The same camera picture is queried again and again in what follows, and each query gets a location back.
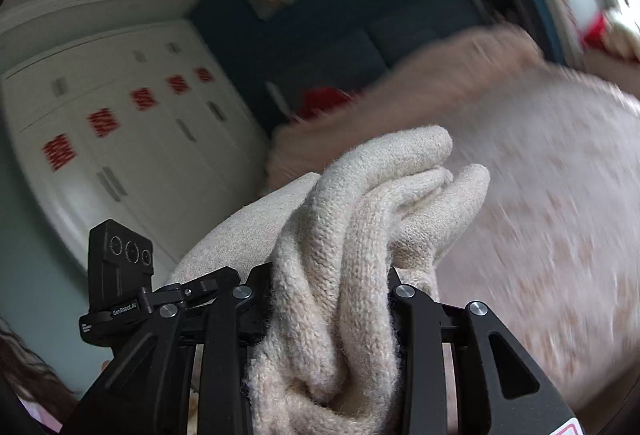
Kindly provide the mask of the cream knitted cardigan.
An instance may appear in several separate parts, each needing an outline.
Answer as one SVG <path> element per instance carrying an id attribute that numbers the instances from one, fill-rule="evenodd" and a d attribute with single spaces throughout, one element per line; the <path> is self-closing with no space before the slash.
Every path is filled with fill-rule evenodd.
<path id="1" fill-rule="evenodd" d="M 437 125 L 346 152 L 227 218 L 170 274 L 272 266 L 272 313 L 246 378 L 258 434 L 381 434 L 395 414 L 398 348 L 387 275 L 437 295 L 436 267 L 471 224 L 490 176 L 445 168 Z"/>

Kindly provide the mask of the pink folded quilt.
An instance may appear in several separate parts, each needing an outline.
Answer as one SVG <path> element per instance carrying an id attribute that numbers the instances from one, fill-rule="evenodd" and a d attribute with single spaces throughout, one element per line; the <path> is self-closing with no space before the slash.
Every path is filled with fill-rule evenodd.
<path id="1" fill-rule="evenodd" d="M 387 133 L 427 125 L 437 114 L 544 64 L 522 28 L 475 27 L 421 47 L 350 102 L 274 133 L 264 189 L 322 172 L 349 149 Z"/>

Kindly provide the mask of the pink floral bed blanket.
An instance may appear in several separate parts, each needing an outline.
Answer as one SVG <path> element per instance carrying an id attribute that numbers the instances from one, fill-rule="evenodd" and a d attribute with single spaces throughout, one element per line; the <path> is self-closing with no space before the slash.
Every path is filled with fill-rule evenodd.
<path id="1" fill-rule="evenodd" d="M 575 409 L 639 358 L 639 104 L 541 67 L 446 118 L 450 170 L 488 169 L 483 207 L 438 269 L 484 301 Z"/>

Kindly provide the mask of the red pillow at headboard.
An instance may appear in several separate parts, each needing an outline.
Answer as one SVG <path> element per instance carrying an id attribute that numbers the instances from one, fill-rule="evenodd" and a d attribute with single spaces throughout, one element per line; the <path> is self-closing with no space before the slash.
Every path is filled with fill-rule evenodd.
<path id="1" fill-rule="evenodd" d="M 334 88 L 333 86 L 318 86 L 304 91 L 300 105 L 295 112 L 295 117 L 302 121 L 308 121 L 329 114 L 338 107 L 352 101 L 352 95 Z"/>

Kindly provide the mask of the red and white plush toy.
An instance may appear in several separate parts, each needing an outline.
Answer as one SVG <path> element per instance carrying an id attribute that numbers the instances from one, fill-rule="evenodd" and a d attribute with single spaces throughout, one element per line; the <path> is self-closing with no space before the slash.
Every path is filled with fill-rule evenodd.
<path id="1" fill-rule="evenodd" d="M 598 13 L 582 35 L 582 45 L 638 64 L 639 14 L 628 7 Z"/>

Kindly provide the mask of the white panelled wardrobe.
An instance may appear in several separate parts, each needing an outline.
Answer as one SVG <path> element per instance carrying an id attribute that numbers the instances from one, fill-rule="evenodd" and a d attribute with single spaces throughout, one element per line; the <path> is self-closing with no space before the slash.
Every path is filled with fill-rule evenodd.
<path id="1" fill-rule="evenodd" d="M 106 219 L 154 245 L 163 281 L 262 189 L 264 132 L 183 20 L 68 43 L 2 74 L 6 126 L 77 261 Z"/>

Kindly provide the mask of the teal padded headboard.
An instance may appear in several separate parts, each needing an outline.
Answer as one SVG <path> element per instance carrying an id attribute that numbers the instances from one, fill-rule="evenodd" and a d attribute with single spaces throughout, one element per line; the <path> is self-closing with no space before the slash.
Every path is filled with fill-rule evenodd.
<path id="1" fill-rule="evenodd" d="M 498 19 L 565 59 L 546 0 L 297 0 L 266 18 L 250 0 L 199 0 L 189 18 L 266 132 L 285 122 L 269 88 L 290 107 L 316 86 L 360 92 L 418 47 Z"/>

